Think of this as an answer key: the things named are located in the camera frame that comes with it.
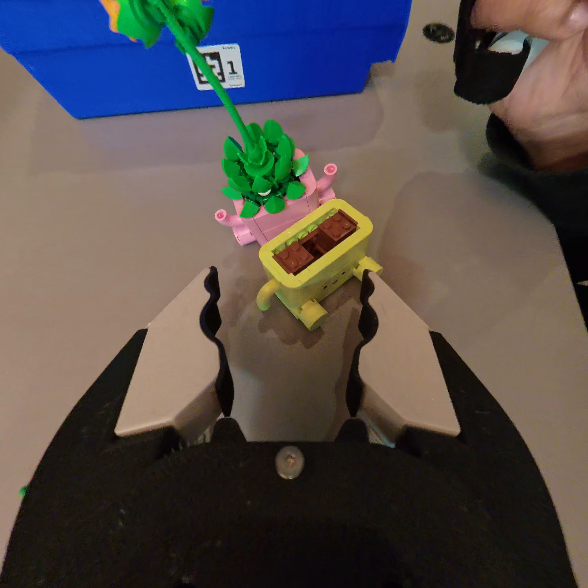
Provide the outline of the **pink toy brick flowerpot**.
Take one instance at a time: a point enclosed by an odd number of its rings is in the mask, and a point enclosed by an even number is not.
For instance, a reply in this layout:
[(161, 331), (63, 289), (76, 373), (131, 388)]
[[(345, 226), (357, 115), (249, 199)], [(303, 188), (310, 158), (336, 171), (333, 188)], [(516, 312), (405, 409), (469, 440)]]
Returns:
[(199, 89), (212, 89), (227, 110), (240, 139), (224, 141), (222, 169), (225, 197), (235, 214), (215, 213), (219, 224), (232, 228), (237, 242), (260, 245), (334, 198), (332, 184), (337, 167), (328, 164), (316, 180), (309, 155), (296, 148), (279, 123), (245, 124), (227, 88), (244, 83), (237, 45), (217, 45), (201, 51), (199, 44), (209, 33), (214, 8), (201, 1), (101, 1), (110, 29), (152, 47), (164, 28), (172, 33), (178, 50), (188, 58)]

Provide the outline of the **blue plastic bin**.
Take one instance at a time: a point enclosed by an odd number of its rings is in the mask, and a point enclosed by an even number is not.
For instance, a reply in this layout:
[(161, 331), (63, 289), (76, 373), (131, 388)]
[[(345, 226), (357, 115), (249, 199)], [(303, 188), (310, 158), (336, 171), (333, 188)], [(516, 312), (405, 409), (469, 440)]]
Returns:
[[(199, 50), (235, 104), (361, 92), (394, 61), (411, 1), (211, 1)], [(99, 1), (1, 1), (1, 48), (74, 118), (220, 106), (164, 29), (147, 49)]]

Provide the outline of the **person's right hand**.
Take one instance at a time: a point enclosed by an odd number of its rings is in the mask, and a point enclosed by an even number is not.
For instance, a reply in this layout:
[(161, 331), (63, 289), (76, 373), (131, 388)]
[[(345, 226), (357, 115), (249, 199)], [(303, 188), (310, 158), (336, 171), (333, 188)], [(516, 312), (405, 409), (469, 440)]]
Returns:
[(512, 92), (490, 106), (541, 171), (587, 166), (587, 1), (477, 1), (471, 24), (548, 40)]

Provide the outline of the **lime toy brick flowerpot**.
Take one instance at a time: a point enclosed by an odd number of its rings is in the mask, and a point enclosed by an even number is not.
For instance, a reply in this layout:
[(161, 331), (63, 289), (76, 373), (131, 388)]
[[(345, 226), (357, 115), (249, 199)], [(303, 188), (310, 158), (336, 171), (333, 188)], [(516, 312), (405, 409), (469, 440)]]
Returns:
[(348, 202), (333, 199), (320, 205), (264, 244), (259, 258), (267, 282), (256, 296), (260, 311), (278, 298), (291, 314), (313, 331), (327, 319), (321, 301), (365, 270), (383, 268), (367, 255), (371, 220)]

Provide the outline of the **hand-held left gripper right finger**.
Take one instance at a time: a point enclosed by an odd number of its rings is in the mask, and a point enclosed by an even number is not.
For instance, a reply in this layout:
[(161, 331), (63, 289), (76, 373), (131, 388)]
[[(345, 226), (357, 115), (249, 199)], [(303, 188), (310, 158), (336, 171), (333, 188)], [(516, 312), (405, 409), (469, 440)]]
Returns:
[(346, 386), (349, 414), (387, 446), (408, 429), (458, 437), (460, 424), (427, 324), (367, 269), (360, 302), (362, 340)]

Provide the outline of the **black desk grommet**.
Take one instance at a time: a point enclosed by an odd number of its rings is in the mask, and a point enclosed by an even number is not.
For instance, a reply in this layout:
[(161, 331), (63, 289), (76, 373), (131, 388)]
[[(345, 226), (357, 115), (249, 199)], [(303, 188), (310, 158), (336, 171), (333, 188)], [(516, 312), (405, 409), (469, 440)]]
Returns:
[(445, 45), (455, 39), (455, 31), (451, 26), (441, 22), (431, 22), (423, 26), (422, 34), (433, 43)]

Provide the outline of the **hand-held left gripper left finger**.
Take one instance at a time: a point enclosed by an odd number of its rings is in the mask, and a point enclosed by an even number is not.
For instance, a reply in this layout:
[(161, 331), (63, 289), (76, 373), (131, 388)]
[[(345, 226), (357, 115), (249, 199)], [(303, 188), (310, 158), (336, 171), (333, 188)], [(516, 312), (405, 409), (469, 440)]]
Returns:
[(118, 437), (172, 428), (187, 442), (232, 411), (234, 388), (222, 342), (218, 272), (206, 268), (148, 325), (122, 405)]

